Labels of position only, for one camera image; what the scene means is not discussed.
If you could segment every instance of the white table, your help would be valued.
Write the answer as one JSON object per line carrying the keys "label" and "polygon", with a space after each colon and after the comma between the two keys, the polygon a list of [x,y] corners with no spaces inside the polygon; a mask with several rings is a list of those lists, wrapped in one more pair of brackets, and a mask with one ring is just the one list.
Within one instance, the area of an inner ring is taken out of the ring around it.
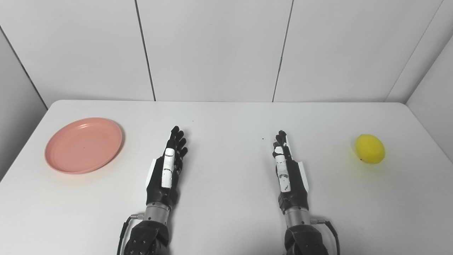
{"label": "white table", "polygon": [[[121,152],[91,173],[52,170],[47,141],[87,117],[121,125]],[[0,182],[0,253],[115,254],[122,223],[145,209],[151,160],[175,124],[189,153],[170,220],[172,255],[283,253],[271,155],[280,129],[304,162],[310,210],[333,222],[342,254],[451,253],[453,165],[403,104],[121,101],[52,105]],[[380,164],[355,156],[362,133],[384,143]]]}

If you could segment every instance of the yellow lemon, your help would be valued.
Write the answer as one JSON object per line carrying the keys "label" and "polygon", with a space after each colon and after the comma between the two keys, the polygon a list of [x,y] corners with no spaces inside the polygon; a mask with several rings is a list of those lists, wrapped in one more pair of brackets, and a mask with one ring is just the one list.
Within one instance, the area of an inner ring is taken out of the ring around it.
{"label": "yellow lemon", "polygon": [[373,135],[363,134],[357,137],[356,151],[361,160],[370,164],[377,164],[386,156],[384,145]]}

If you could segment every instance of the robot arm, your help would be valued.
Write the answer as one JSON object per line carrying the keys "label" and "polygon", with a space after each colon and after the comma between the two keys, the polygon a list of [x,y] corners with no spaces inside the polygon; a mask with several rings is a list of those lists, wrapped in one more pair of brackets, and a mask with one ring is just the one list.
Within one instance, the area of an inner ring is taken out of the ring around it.
{"label": "robot arm", "polygon": [[143,221],[132,228],[124,255],[167,255],[169,231],[167,220],[178,201],[176,186],[183,168],[184,132],[175,126],[163,155],[156,160],[146,188],[146,210]]}
{"label": "robot arm", "polygon": [[279,179],[279,206],[286,220],[286,255],[328,255],[321,233],[311,226],[308,212],[308,183],[302,164],[291,157],[284,131],[275,137],[275,172]]}

